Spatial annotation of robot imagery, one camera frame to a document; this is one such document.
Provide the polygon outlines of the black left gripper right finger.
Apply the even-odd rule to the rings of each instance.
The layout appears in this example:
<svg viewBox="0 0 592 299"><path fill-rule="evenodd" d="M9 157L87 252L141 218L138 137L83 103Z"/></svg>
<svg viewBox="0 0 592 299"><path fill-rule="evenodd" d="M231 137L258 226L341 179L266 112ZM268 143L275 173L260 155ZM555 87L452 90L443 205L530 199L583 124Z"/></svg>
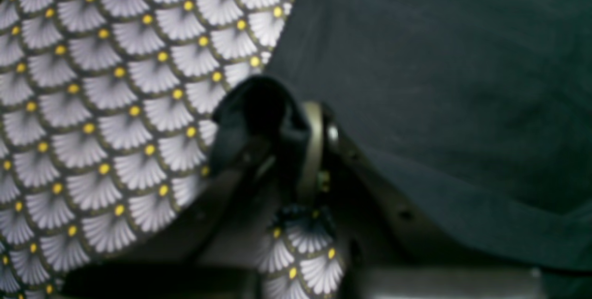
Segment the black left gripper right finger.
<svg viewBox="0 0 592 299"><path fill-rule="evenodd" d="M544 299L537 268L468 248L387 183L324 104L311 128L299 196L328 206L347 265L339 299Z"/></svg>

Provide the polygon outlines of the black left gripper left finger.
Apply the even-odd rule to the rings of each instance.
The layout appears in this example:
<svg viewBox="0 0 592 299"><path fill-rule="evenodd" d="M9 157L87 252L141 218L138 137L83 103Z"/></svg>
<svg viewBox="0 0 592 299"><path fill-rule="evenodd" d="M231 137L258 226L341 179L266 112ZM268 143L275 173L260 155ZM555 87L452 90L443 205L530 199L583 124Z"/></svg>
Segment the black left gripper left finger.
<svg viewBox="0 0 592 299"><path fill-rule="evenodd" d="M245 229L258 190L257 172L272 156L272 143L253 137L222 170L207 181L203 193L169 227L121 258L97 262L66 276L67 299L207 299L237 298L250 272L211 267L201 260L223 254L243 257L249 233L230 238L231 226Z"/></svg>

